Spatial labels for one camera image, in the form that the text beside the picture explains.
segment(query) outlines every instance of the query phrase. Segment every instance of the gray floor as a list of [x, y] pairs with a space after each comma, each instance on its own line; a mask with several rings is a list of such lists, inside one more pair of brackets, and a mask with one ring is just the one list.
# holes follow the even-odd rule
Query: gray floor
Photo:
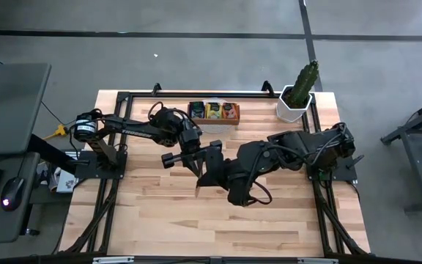
[[[422, 35], [422, 1], [306, 0], [314, 34]], [[297, 0], [0, 0], [0, 28], [136, 32], [303, 33]], [[422, 201], [400, 142], [379, 138], [422, 106], [422, 43], [316, 41], [324, 91], [356, 138], [363, 216], [373, 253], [422, 260]], [[5, 63], [53, 65], [44, 101], [63, 120], [94, 106], [99, 89], [258, 90], [292, 84], [308, 54], [304, 40], [0, 37]], [[35, 131], [57, 122], [40, 110]], [[57, 147], [68, 148], [65, 139]], [[0, 257], [49, 254], [64, 206], [40, 208], [38, 238], [0, 247]]]

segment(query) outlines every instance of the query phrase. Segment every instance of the computer mouse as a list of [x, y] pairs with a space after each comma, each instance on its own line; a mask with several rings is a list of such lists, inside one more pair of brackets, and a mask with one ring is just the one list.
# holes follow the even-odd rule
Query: computer mouse
[[5, 211], [13, 211], [22, 202], [23, 178], [14, 177], [4, 184], [1, 192], [1, 207]]

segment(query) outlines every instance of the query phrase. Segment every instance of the potted cactus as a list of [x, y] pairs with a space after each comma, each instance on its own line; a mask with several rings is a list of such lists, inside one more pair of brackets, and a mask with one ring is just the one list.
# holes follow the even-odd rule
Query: potted cactus
[[312, 101], [312, 95], [309, 92], [318, 75], [319, 64], [314, 60], [300, 71], [294, 86], [284, 87], [276, 106], [276, 115], [279, 119], [294, 122], [307, 111]]

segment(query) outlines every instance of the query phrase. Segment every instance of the wooden tabletop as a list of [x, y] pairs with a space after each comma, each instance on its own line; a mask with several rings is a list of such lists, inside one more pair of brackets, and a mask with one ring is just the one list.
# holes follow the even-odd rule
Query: wooden tabletop
[[[96, 108], [113, 113], [117, 90], [101, 90]], [[315, 94], [322, 130], [339, 121], [335, 96]], [[186, 110], [196, 98], [137, 98], [131, 118], [147, 121], [151, 105], [161, 100], [166, 107]], [[218, 134], [205, 133], [201, 145], [220, 139], [225, 158], [235, 158], [242, 143], [266, 140], [287, 130], [302, 130], [302, 122], [285, 123], [275, 115], [275, 99], [229, 99], [240, 105], [238, 126]], [[165, 148], [149, 139], [127, 138], [128, 162], [120, 182], [111, 229], [109, 254], [241, 257], [318, 257], [323, 255], [315, 210], [314, 193], [306, 172], [278, 170], [260, 176], [273, 195], [270, 205], [241, 208], [229, 204], [221, 188], [201, 188], [195, 198], [196, 177], [176, 165], [164, 169], [160, 156], [179, 153], [179, 146]], [[99, 180], [86, 180], [76, 188], [67, 216], [60, 250], [71, 246], [90, 222]], [[334, 182], [333, 190], [341, 223], [369, 251], [358, 197], [346, 183]], [[252, 195], [264, 199], [259, 189]], [[335, 250], [333, 228], [328, 225], [330, 245]], [[103, 222], [97, 245], [103, 234]]]

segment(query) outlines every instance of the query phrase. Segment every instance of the white pot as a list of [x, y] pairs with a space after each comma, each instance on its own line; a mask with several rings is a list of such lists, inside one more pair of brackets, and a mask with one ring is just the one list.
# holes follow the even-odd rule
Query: white pot
[[292, 85], [286, 85], [283, 89], [283, 92], [281, 95], [279, 95], [278, 99], [278, 105], [276, 106], [276, 116], [280, 120], [283, 120], [285, 122], [294, 122], [295, 120], [302, 117], [302, 115], [307, 111], [308, 107], [311, 104], [312, 101], [312, 94], [308, 94], [308, 100], [307, 100], [307, 106], [303, 109], [291, 109], [286, 105], [286, 103], [283, 101], [283, 94], [286, 91], [286, 89], [291, 89]]

